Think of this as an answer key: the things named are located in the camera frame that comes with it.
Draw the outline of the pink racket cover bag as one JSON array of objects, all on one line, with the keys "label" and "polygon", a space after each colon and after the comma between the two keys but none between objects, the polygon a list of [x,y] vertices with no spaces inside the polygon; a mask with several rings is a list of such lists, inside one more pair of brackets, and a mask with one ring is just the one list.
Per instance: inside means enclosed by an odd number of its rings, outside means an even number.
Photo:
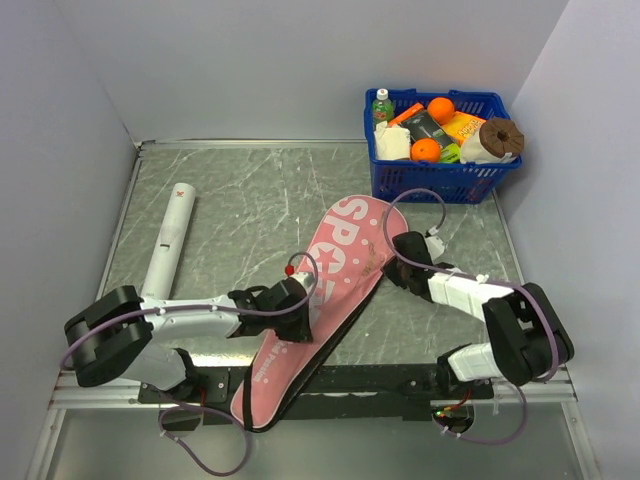
[{"label": "pink racket cover bag", "polygon": [[386,240],[407,231],[397,208],[370,196],[345,197],[327,211],[307,248],[319,270],[309,301],[313,341],[266,334],[230,404],[245,429],[266,431],[282,417],[370,302],[393,257]]}]

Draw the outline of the blue plastic basket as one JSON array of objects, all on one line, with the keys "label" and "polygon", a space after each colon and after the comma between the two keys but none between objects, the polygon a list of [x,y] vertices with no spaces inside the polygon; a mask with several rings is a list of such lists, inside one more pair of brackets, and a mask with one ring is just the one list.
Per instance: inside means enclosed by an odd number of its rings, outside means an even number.
[{"label": "blue plastic basket", "polygon": [[[374,197],[391,201],[399,194],[414,188],[427,188],[438,193],[448,204],[478,204],[482,202],[510,172],[522,165],[516,157],[502,164],[425,163],[411,160],[380,160],[376,152],[373,124],[373,101],[377,90],[364,94],[363,124],[368,146],[371,191]],[[425,105],[436,97],[447,97],[456,109],[485,120],[493,117],[507,119],[507,112],[499,94],[488,91],[420,92],[416,89],[391,89],[390,100],[394,112],[400,114],[419,102]]]}]

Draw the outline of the white shuttlecock tube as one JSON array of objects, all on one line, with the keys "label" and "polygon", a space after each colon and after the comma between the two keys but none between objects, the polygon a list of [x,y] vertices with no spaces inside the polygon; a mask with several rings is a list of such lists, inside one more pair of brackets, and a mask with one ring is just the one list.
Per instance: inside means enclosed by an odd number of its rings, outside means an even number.
[{"label": "white shuttlecock tube", "polygon": [[141,289],[143,298],[169,298],[195,199],[192,185],[174,185]]}]

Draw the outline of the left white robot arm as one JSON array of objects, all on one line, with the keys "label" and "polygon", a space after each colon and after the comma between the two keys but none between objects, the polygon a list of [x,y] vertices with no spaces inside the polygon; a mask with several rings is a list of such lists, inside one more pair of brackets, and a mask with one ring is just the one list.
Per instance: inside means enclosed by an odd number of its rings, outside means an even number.
[{"label": "left white robot arm", "polygon": [[270,330],[280,340],[309,343],[308,303],[316,287],[309,272],[272,287],[202,300],[143,298],[131,285],[118,287],[65,324],[68,349],[61,366],[72,369],[84,388],[124,378],[151,384],[184,402],[196,393],[198,378],[189,354],[166,347],[166,342],[254,337]]}]

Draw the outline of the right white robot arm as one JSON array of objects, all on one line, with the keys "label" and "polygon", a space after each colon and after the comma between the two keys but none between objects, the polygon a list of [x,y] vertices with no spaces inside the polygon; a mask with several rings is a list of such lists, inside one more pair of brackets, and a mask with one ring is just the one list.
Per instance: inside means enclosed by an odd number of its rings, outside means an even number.
[{"label": "right white robot arm", "polygon": [[434,264],[427,239],[417,231],[385,239],[394,256],[383,272],[394,285],[486,327],[487,342],[462,345],[437,358],[436,384],[444,396],[458,398],[484,380],[515,386],[538,382],[574,358],[573,342],[539,285],[490,282],[451,264]]}]

